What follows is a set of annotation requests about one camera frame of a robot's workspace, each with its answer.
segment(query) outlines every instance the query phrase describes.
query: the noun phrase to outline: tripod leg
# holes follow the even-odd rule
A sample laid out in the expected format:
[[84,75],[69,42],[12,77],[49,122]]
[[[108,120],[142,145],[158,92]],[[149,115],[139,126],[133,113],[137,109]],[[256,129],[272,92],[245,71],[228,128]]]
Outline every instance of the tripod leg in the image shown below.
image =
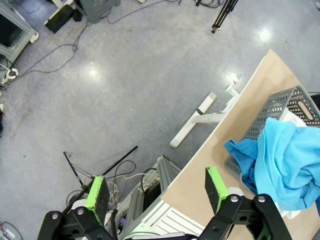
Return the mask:
[[221,24],[222,24],[222,19],[225,18],[225,15],[228,14],[228,9],[230,7],[230,3],[232,2],[233,0],[225,0],[225,3],[221,9],[221,11],[219,12],[219,15],[218,17],[216,18],[214,24],[212,25],[212,33],[215,33],[217,29],[220,28]]
[[226,0],[221,12],[219,13],[218,17],[216,18],[214,24],[212,25],[212,33],[213,34],[216,32],[216,30],[220,30],[222,23],[226,19],[227,15],[233,11],[237,2],[238,2],[238,0]]

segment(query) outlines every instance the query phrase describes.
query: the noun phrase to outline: gray floor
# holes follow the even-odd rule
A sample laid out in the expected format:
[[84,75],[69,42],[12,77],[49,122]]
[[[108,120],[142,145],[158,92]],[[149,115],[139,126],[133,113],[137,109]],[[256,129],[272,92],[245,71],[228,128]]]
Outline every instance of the gray floor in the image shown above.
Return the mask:
[[[109,19],[153,2],[123,0]],[[16,61],[21,73],[56,46],[72,43],[83,28],[84,21],[71,20],[49,32],[42,23],[54,10],[32,16],[21,10],[40,34]],[[137,164],[135,173],[162,154],[183,167],[215,126],[197,125],[177,149],[170,140],[210,91],[218,96],[210,111],[220,110],[229,98],[224,88],[238,75],[240,91],[269,48],[307,90],[320,91],[320,11],[313,0],[239,1],[222,31],[212,34],[218,13],[182,0],[153,5],[113,25],[103,19],[85,30],[63,69],[31,73],[10,85],[1,98],[0,221],[15,224],[25,240],[37,238],[46,212],[62,210],[67,194],[79,188],[63,151],[93,174],[135,145],[128,158]],[[36,69],[55,69],[71,55],[64,47]],[[124,164],[119,172],[131,167]],[[138,180],[119,179],[122,195]]]

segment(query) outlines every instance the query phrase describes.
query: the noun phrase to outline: wooden table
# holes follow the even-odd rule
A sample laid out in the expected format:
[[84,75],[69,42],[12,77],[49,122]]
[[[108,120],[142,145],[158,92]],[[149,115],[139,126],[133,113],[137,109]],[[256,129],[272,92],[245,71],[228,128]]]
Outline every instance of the wooden table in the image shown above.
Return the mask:
[[[295,85],[301,83],[280,57],[269,50],[236,104],[171,183],[161,199],[182,214],[206,226],[214,216],[205,190],[205,168],[209,166],[217,167],[227,187],[241,188],[247,198],[252,198],[253,195],[225,169],[224,162],[229,153],[224,143],[228,140],[240,141],[268,97]],[[297,240],[311,240],[320,228],[320,218],[315,204],[301,211],[293,219],[283,219],[292,238]],[[251,239],[251,235],[244,226],[235,226],[229,239]]]

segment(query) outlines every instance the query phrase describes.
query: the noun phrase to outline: blue towel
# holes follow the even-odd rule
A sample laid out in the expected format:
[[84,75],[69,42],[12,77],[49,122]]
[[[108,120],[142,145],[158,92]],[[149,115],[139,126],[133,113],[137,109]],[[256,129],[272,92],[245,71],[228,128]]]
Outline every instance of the blue towel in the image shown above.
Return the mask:
[[224,146],[254,193],[269,194],[288,211],[316,202],[320,215],[320,128],[269,117],[258,140],[228,141]]

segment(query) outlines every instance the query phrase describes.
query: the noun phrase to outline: black cable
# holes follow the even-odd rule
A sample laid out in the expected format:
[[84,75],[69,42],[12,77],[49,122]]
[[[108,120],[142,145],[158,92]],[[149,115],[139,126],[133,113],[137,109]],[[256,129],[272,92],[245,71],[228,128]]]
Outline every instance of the black cable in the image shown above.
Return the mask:
[[124,19],[124,18],[128,17],[129,15],[134,14],[134,13],[136,13],[136,12],[142,10],[142,9],[148,8],[148,7],[152,6],[152,5],[159,4],[159,3],[162,3],[162,2],[167,2],[167,1],[168,1],[168,0],[156,1],[156,2],[154,2],[154,3],[152,3],[152,4],[150,4],[150,5],[147,5],[147,6],[144,6],[144,7],[139,8],[139,9],[137,9],[137,10],[135,10],[135,11],[132,11],[132,12],[130,12],[130,13],[128,13],[128,14],[120,17],[119,19],[117,19],[117,20],[115,20],[115,21],[113,21],[113,22],[110,22],[110,21],[109,21],[108,14],[107,14],[106,16],[104,16],[103,18],[106,18],[106,20],[108,21],[108,24],[115,24],[115,23],[119,22],[121,19]]
[[[148,168],[147,170],[145,170],[143,173],[146,174],[146,173],[147,173],[148,171],[150,171],[150,170],[158,170],[158,169],[156,169],[156,168],[154,168],[154,167],[150,167],[150,168]],[[144,176],[145,176],[145,175],[142,175],[142,176],[141,176],[141,180],[140,180],[141,190],[142,190],[143,198],[144,198],[143,205],[144,205],[144,204],[148,204],[146,192],[145,192],[145,190],[144,190]]]
[[88,176],[89,178],[93,178],[93,177],[94,177],[91,173],[83,170],[81,167],[75,165],[75,164],[72,163],[72,162],[71,162],[71,165],[74,167],[74,169],[78,170],[78,171],[79,171],[80,173],[82,173],[83,175]]
[[123,173],[120,173],[120,174],[115,175],[115,176],[107,177],[105,180],[113,179],[114,177],[125,176],[125,175],[127,175],[127,174],[131,174],[131,173],[133,173],[133,172],[136,170],[136,168],[137,168],[137,167],[136,167],[136,164],[135,164],[135,163],[133,163],[133,164],[134,164],[133,170],[128,171],[128,172],[123,172]]
[[[76,54],[76,51],[78,50],[78,43],[80,40],[80,37],[82,35],[82,33],[85,31],[85,29],[89,26],[91,26],[92,24],[89,24],[88,20],[86,20],[85,26],[82,29],[82,31],[80,32],[80,34],[78,35],[78,37],[75,39],[74,43],[66,43],[66,44],[62,44],[57,46],[56,48],[54,48],[52,51],[50,51],[48,54],[46,54],[45,56],[43,56],[42,58],[40,58],[35,64],[33,64],[31,67],[29,67],[24,73],[22,73],[21,75],[17,76],[16,78],[12,79],[11,81],[8,81],[5,84],[0,84],[1,87],[5,87],[7,85],[9,85],[10,83],[24,77],[27,74],[33,73],[33,72],[38,72],[38,73],[43,73],[43,74],[50,74],[50,73],[54,73],[59,71],[60,69],[62,69],[67,63],[69,63]],[[71,58],[69,58],[68,61],[66,61],[62,66],[60,66],[59,68],[55,69],[55,70],[51,70],[51,71],[42,71],[42,70],[31,70],[35,65],[37,65],[38,63],[40,63],[43,59],[45,59],[46,57],[48,57],[50,54],[52,54],[54,51],[56,51],[57,49],[64,47],[64,46],[71,46],[72,47],[72,51],[73,51],[73,55]]]
[[[130,162],[130,163],[132,163],[132,164],[134,165],[133,170],[132,170],[131,172],[129,172],[129,174],[132,173],[132,172],[137,168],[137,165],[136,165],[133,161],[131,161],[131,160],[125,160],[125,161],[121,162],[121,163],[116,167],[115,172],[114,172],[114,176],[113,176],[113,178],[114,178],[114,179],[113,179],[113,189],[112,189],[113,192],[115,192],[115,183],[116,183],[116,178],[117,178],[117,171],[118,171],[119,167],[120,167],[122,164],[126,163],[126,162]],[[117,209],[117,208],[118,208],[118,203],[117,203],[116,200],[114,200],[114,204],[115,204],[115,209]]]
[[2,230],[2,232],[3,232],[3,235],[4,235],[7,239],[10,239],[10,237],[8,237],[7,233],[4,231],[4,224],[7,224],[7,225],[11,226],[11,227],[20,235],[21,240],[23,240],[23,237],[22,237],[21,233],[19,232],[19,230],[18,230],[13,224],[11,224],[10,222],[4,221],[4,222],[2,223],[1,230]]
[[15,3],[15,4],[19,5],[27,14],[33,14],[33,13],[35,13],[36,11],[38,11],[38,10],[41,8],[41,6],[42,6],[46,1],[47,1],[47,0],[44,0],[35,10],[32,10],[32,11],[26,10],[26,9],[24,8],[24,6],[22,6],[22,3],[17,2],[17,1],[11,1],[10,4]]
[[76,193],[76,192],[81,192],[81,191],[82,190],[74,190],[74,191],[70,192],[69,195],[65,199],[65,205],[68,206],[68,204],[69,204],[68,198],[70,197],[71,194]]
[[112,235],[113,240],[118,240],[116,221],[115,221],[117,212],[118,212],[117,209],[113,210],[113,212],[111,213],[111,216],[110,216],[111,235]]
[[206,7],[208,7],[208,8],[211,8],[211,9],[216,9],[217,7],[223,5],[223,4],[225,3],[225,0],[223,0],[223,1],[221,1],[221,2],[220,2],[220,0],[217,0],[217,3],[216,3],[216,4],[214,4],[214,2],[215,2],[215,0],[211,0],[211,2],[209,2],[209,3],[205,3],[205,2],[200,1],[200,2],[197,3],[197,4],[201,4],[201,5],[203,5],[203,6],[206,6]]

